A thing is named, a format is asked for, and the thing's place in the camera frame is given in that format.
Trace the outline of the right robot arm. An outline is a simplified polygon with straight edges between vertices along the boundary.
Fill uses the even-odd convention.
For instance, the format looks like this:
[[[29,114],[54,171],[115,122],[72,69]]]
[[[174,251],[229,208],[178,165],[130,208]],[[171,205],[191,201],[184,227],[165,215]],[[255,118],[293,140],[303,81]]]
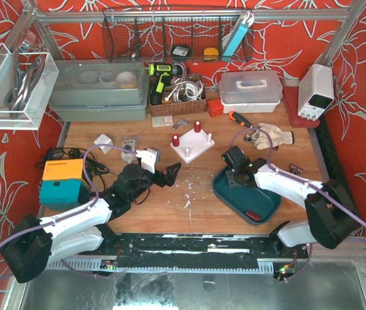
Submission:
[[[221,157],[240,185],[274,192],[305,209],[305,221],[287,222],[275,232],[285,247],[318,243],[335,249],[360,228],[357,206],[338,181],[312,181],[282,170],[268,159],[252,161],[237,146]]]

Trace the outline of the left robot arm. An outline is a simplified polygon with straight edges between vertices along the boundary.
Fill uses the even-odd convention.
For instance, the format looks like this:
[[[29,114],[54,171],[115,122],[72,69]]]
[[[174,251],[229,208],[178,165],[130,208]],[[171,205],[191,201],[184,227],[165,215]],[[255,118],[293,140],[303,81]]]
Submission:
[[[23,284],[39,276],[49,264],[95,251],[115,237],[109,222],[129,211],[152,185],[173,186],[180,168],[181,164],[175,163],[162,172],[128,164],[111,187],[84,205],[50,217],[25,216],[1,246],[1,256]]]

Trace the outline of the grey timer controller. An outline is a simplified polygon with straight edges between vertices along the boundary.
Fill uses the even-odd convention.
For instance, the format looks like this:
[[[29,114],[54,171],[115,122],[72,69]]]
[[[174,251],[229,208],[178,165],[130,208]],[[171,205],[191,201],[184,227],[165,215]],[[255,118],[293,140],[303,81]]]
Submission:
[[[137,139],[136,138],[125,138],[121,142],[121,159],[127,163],[132,163],[137,160],[137,156],[134,154],[136,151]]]

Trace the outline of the beige work glove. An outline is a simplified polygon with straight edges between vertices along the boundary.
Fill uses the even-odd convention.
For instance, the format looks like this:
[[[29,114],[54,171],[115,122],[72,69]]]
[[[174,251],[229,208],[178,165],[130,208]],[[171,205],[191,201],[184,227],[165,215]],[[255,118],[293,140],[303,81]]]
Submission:
[[[258,150],[279,147],[282,144],[294,144],[294,134],[291,131],[283,131],[278,126],[270,123],[259,123],[258,127],[266,132],[272,140],[272,145],[270,145],[269,139],[264,133],[261,131],[253,133],[252,140]]]

